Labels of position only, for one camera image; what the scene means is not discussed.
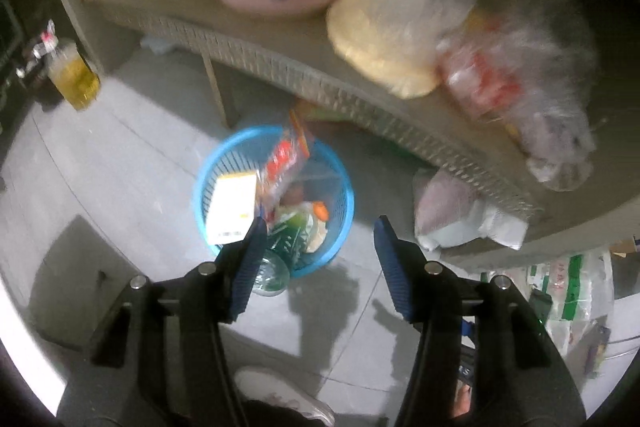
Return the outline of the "white shoe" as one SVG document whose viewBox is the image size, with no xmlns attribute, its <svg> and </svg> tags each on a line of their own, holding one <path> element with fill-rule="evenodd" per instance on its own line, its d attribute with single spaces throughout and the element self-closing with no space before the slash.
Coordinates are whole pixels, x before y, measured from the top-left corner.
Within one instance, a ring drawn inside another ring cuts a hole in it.
<svg viewBox="0 0 640 427">
<path fill-rule="evenodd" d="M 320 421 L 322 426 L 334 426 L 333 410 L 273 369 L 243 366 L 233 376 L 238 392 L 247 400 L 258 401 L 295 412 L 308 421 Z"/>
</svg>

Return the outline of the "bag of grain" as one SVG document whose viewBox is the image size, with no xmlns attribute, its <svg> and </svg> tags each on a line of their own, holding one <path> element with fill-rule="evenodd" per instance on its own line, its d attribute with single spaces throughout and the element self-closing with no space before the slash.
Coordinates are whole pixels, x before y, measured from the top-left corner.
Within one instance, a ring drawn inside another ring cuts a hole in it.
<svg viewBox="0 0 640 427">
<path fill-rule="evenodd" d="M 326 12 L 334 52 L 401 100 L 436 89 L 440 38 L 465 22 L 477 0 L 336 0 Z"/>
</svg>

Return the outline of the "crumpled white paper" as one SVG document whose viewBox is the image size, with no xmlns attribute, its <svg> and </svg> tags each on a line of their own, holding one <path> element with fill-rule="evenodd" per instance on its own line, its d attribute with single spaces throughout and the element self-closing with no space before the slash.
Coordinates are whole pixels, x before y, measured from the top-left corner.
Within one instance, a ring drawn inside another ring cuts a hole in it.
<svg viewBox="0 0 640 427">
<path fill-rule="evenodd" d="M 444 170 L 420 169 L 413 178 L 414 236 L 427 251 L 458 247 L 475 239 L 518 251 L 528 223 L 489 202 Z"/>
</svg>

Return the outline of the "cooking oil bottle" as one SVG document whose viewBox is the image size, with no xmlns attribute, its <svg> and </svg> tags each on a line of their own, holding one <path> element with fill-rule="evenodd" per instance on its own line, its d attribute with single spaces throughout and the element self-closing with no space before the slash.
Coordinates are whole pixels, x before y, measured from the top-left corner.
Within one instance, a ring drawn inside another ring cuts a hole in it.
<svg viewBox="0 0 640 427">
<path fill-rule="evenodd" d="M 43 62 L 53 86 L 74 109 L 88 108 L 98 96 L 101 89 L 98 74 L 80 54 L 73 39 L 58 36 L 53 20 L 48 20 L 32 55 Z"/>
</svg>

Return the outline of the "green white plastic bags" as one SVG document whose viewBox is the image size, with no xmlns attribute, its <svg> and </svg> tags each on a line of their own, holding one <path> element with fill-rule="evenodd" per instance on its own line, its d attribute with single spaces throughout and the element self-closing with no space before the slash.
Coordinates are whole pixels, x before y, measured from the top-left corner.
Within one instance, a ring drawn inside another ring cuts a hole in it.
<svg viewBox="0 0 640 427">
<path fill-rule="evenodd" d="M 525 296 L 542 306 L 541 323 L 577 384 L 593 372 L 589 360 L 596 330 L 613 311 L 610 252 L 584 251 L 524 269 Z"/>
</svg>

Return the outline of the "green plastic bottle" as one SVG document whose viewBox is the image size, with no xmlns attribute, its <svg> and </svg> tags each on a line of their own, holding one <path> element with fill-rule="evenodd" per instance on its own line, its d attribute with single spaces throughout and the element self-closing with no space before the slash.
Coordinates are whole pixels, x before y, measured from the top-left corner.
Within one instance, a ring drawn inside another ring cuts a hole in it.
<svg viewBox="0 0 640 427">
<path fill-rule="evenodd" d="M 277 207 L 268 223 L 266 250 L 254 293 L 264 297 L 283 293 L 297 265 L 315 254 L 327 235 L 326 220 L 318 216 L 314 202 Z"/>
</svg>

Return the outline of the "yellow white carton box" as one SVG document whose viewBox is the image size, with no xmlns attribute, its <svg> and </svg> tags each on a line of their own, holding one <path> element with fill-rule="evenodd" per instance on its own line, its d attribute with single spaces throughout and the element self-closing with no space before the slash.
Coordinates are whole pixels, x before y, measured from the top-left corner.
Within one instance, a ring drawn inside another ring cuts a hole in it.
<svg viewBox="0 0 640 427">
<path fill-rule="evenodd" d="M 218 176 L 205 217 L 208 245 L 242 241 L 256 216 L 258 173 L 243 171 Z"/>
</svg>

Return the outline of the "clear plastic bag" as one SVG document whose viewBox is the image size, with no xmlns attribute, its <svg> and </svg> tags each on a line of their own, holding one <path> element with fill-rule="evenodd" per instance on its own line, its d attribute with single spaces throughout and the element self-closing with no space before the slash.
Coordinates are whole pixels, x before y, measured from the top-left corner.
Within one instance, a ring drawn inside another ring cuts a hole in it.
<svg viewBox="0 0 640 427">
<path fill-rule="evenodd" d="M 596 149 L 587 104 L 598 56 L 588 25 L 570 9 L 473 14 L 442 36 L 437 68 L 470 117 L 498 120 L 530 174 L 570 192 L 592 173 Z"/>
</svg>

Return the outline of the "clear red snack wrapper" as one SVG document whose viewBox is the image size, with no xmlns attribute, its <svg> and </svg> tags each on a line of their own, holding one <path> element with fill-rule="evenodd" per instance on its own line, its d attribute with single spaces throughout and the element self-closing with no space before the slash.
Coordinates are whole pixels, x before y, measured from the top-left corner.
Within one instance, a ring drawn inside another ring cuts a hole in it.
<svg viewBox="0 0 640 427">
<path fill-rule="evenodd" d="M 314 137 L 306 122 L 291 109 L 290 123 L 279 134 L 276 145 L 259 171 L 257 202 L 259 213 L 267 220 L 282 196 L 302 171 L 314 148 Z"/>
</svg>

